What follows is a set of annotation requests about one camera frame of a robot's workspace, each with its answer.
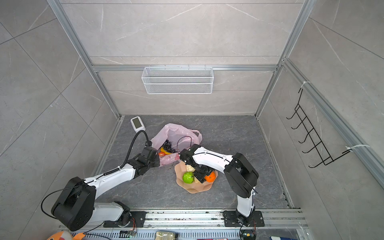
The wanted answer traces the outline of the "beige fake potato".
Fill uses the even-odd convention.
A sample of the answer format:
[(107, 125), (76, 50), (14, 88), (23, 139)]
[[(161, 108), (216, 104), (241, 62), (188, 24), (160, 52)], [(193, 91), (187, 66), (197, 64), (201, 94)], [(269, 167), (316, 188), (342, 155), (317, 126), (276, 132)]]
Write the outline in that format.
[(192, 173), (196, 171), (196, 169), (194, 167), (192, 167), (191, 165), (186, 165), (186, 170), (187, 170), (187, 172), (192, 172)]

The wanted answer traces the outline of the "orange fake orange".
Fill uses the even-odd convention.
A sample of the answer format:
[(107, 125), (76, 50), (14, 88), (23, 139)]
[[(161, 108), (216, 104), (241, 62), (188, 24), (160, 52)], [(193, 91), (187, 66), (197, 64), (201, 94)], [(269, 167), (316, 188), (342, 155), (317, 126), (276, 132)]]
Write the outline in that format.
[(216, 178), (217, 178), (217, 174), (215, 171), (211, 172), (210, 175), (204, 177), (204, 179), (208, 183), (213, 183), (216, 180)]

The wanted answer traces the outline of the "green fake fruit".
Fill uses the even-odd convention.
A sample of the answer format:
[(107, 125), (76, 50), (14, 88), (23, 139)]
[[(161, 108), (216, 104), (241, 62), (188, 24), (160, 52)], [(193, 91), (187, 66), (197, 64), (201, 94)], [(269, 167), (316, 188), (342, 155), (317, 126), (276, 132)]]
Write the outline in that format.
[(194, 172), (185, 172), (183, 174), (183, 182), (185, 184), (192, 184), (195, 182), (195, 175), (194, 175)]

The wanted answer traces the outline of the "pink scalloped plastic bowl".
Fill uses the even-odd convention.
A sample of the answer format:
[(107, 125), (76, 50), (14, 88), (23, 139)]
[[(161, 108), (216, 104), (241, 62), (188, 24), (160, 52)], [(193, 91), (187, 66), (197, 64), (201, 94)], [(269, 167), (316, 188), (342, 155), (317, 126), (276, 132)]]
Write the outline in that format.
[(192, 184), (185, 184), (183, 182), (183, 174), (187, 172), (186, 170), (186, 164), (184, 162), (180, 162), (178, 163), (176, 166), (175, 166), (175, 173), (176, 173), (176, 176), (177, 176), (177, 184), (182, 187), (183, 189), (187, 190), (189, 193), (191, 194), (196, 194), (196, 193), (200, 193), (200, 192), (204, 192), (204, 191), (208, 191), (213, 183), (208, 183), (208, 182), (205, 182), (205, 183), (200, 183), (196, 178), (195, 178), (195, 182), (192, 183)]

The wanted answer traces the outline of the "pink plastic bag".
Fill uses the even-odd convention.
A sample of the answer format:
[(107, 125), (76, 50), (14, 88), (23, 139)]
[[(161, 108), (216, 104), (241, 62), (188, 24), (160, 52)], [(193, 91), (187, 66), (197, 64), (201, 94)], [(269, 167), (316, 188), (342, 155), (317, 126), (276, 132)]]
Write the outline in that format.
[(152, 147), (161, 150), (161, 147), (166, 141), (171, 143), (171, 149), (175, 153), (160, 157), (160, 167), (179, 162), (179, 153), (184, 149), (189, 149), (192, 145), (199, 145), (203, 140), (203, 135), (198, 130), (190, 130), (182, 125), (166, 124), (158, 133), (151, 139)]

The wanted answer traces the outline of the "yellow fake banana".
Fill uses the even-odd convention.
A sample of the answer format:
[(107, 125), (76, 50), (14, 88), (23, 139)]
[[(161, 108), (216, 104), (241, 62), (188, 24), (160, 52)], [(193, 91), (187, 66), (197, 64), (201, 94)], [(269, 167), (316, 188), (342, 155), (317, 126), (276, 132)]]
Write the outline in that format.
[(171, 153), (167, 152), (163, 147), (160, 148), (160, 151), (165, 155), (170, 155)]

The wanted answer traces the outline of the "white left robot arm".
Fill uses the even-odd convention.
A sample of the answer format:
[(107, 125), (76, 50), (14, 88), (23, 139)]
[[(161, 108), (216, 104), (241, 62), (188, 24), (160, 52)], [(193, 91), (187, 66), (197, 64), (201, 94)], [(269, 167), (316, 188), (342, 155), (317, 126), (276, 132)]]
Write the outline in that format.
[(145, 147), (121, 167), (103, 174), (68, 181), (54, 203), (51, 214), (69, 230), (77, 231), (88, 223), (104, 222), (125, 227), (131, 223), (130, 208), (120, 201), (97, 203), (96, 199), (114, 187), (145, 174), (150, 168), (160, 166), (158, 151)]

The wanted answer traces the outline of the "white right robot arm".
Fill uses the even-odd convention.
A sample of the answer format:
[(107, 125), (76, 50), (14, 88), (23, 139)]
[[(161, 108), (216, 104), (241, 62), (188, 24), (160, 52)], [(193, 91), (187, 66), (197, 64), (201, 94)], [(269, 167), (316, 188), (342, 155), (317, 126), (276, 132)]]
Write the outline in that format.
[(223, 173), (237, 195), (238, 221), (247, 227), (253, 222), (259, 174), (243, 154), (219, 154), (194, 144), (180, 152), (180, 160), (195, 169), (194, 178), (201, 184), (207, 182), (214, 171)]

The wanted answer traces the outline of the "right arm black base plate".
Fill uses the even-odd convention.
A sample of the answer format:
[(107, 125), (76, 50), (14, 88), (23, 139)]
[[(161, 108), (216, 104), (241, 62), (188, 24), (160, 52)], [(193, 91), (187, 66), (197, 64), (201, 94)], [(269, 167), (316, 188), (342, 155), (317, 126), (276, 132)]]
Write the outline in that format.
[(223, 211), (225, 227), (264, 227), (262, 212), (253, 210), (248, 217), (236, 211)]

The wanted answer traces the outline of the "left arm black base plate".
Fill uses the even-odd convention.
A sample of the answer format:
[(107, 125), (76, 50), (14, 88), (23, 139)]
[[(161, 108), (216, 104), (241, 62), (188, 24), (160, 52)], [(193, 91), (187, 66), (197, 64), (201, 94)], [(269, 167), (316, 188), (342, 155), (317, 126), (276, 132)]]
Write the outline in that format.
[(145, 223), (147, 212), (134, 211), (130, 212), (128, 217), (120, 217), (119, 220), (105, 221), (103, 224), (104, 228), (142, 228)]

